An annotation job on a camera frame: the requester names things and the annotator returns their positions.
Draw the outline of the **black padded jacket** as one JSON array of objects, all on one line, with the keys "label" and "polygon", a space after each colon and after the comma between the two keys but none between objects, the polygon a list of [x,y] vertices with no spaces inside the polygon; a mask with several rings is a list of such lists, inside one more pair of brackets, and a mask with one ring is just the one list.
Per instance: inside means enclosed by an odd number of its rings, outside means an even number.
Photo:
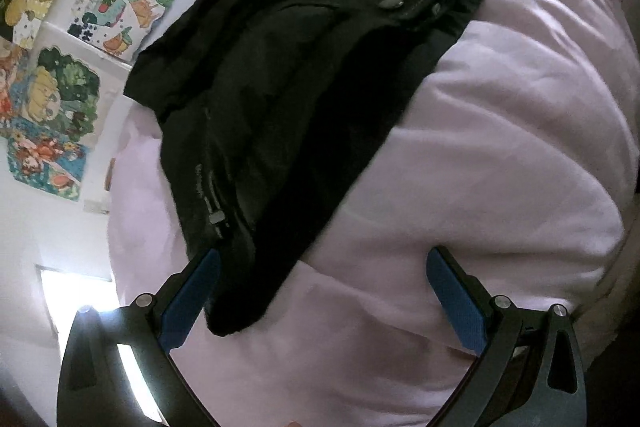
[{"label": "black padded jacket", "polygon": [[196,0],[125,87],[154,113],[186,248],[166,309],[259,320],[483,0]]}]

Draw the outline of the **bright window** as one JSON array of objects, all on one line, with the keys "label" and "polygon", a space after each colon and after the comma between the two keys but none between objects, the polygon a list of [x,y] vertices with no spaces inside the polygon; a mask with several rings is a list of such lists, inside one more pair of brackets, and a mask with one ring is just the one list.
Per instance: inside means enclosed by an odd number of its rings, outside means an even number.
[{"label": "bright window", "polygon": [[45,267],[44,302],[61,351],[59,426],[165,426],[132,349],[108,338],[101,314],[118,308],[115,284]]}]

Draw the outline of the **underwater girl drawing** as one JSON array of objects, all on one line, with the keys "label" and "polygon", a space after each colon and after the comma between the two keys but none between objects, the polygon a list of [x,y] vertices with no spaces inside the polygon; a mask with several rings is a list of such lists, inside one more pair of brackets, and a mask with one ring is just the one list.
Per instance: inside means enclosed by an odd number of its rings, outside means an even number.
[{"label": "underwater girl drawing", "polygon": [[64,134],[20,117],[12,122],[6,156],[17,182],[78,202],[89,153]]}]

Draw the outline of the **pink duvet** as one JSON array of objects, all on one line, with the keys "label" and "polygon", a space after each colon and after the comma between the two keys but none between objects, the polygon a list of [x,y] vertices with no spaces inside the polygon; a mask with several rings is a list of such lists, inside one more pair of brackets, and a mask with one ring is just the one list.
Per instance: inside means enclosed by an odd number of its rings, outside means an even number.
[{"label": "pink duvet", "polygon": [[265,317],[175,360],[226,426],[422,426],[471,358],[424,275],[586,312],[636,262],[639,0],[486,0]]}]

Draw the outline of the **blond boy green drawing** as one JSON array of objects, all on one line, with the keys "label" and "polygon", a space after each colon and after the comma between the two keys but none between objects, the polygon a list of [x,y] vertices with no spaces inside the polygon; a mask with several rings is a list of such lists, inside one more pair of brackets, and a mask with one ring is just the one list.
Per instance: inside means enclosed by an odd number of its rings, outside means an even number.
[{"label": "blond boy green drawing", "polygon": [[96,131],[100,76],[57,46],[42,48],[21,93],[23,118],[79,142]]}]

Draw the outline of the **girl swimming drawing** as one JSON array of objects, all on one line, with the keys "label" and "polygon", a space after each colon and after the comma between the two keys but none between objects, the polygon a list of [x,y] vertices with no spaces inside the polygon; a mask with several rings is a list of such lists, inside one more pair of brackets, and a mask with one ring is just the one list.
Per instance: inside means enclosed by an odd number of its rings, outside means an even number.
[{"label": "girl swimming drawing", "polygon": [[29,53],[5,38],[1,38],[0,53],[0,131],[2,138],[7,138],[18,112],[17,98],[12,89],[24,78]]}]

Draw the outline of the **orange fish cup drawing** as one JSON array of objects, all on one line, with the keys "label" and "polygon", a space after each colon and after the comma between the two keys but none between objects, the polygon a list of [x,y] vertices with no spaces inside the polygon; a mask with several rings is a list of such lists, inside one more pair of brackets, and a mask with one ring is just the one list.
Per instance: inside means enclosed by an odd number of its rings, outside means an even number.
[{"label": "orange fish cup drawing", "polygon": [[175,0],[74,0],[66,32],[119,60],[132,63],[153,26]]}]

